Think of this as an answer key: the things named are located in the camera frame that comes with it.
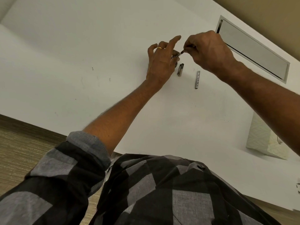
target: rolled-up sleeve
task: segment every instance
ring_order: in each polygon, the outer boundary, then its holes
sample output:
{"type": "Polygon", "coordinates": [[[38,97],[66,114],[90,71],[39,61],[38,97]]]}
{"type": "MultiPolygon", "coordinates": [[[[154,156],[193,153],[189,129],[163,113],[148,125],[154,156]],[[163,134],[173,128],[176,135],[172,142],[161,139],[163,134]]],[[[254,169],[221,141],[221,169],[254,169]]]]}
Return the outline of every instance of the rolled-up sleeve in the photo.
{"type": "Polygon", "coordinates": [[[23,182],[0,197],[1,224],[79,224],[109,165],[96,136],[71,132],[23,182]]]}

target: beige carpet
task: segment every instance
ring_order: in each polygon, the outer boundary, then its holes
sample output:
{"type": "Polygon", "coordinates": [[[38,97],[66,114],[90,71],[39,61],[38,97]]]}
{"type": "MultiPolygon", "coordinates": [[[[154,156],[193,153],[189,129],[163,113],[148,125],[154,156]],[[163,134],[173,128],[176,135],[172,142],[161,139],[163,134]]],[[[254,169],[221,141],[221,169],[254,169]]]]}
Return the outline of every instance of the beige carpet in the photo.
{"type": "MultiPolygon", "coordinates": [[[[39,159],[66,136],[0,115],[0,195],[18,185],[39,159]]],[[[81,224],[96,211],[101,190],[89,198],[81,224]]],[[[249,198],[283,225],[299,225],[300,213],[249,198]]]]}

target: shirt button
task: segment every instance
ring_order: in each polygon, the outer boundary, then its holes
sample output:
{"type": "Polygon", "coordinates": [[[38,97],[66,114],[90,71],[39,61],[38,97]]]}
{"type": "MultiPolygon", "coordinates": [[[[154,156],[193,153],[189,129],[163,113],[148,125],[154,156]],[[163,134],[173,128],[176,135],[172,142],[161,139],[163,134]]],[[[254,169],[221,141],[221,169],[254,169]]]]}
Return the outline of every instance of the shirt button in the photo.
{"type": "Polygon", "coordinates": [[[203,166],[203,165],[201,165],[201,164],[198,164],[197,166],[198,166],[198,168],[200,168],[200,169],[205,169],[205,166],[203,166]]]}

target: left hand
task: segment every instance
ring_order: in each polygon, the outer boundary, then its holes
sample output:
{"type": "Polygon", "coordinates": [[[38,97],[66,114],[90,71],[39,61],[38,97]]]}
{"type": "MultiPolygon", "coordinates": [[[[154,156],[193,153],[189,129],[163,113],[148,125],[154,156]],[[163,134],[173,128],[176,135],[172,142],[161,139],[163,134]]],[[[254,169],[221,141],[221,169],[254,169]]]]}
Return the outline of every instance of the left hand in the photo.
{"type": "Polygon", "coordinates": [[[176,56],[178,51],[174,50],[176,43],[181,39],[178,35],[171,39],[169,43],[161,41],[159,45],[153,44],[148,48],[149,67],[146,81],[154,83],[159,89],[167,82],[175,70],[175,64],[180,60],[176,56]]]}

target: plaid shirt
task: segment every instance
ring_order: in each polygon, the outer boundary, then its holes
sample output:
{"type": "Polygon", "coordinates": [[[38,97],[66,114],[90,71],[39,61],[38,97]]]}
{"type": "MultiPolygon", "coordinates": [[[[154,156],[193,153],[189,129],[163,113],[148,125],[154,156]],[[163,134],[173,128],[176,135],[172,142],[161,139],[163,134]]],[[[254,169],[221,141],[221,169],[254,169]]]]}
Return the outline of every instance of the plaid shirt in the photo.
{"type": "Polygon", "coordinates": [[[1,196],[0,224],[79,224],[107,169],[90,224],[279,224],[201,162],[125,154],[110,163],[97,137],[70,133],[1,196]]]}

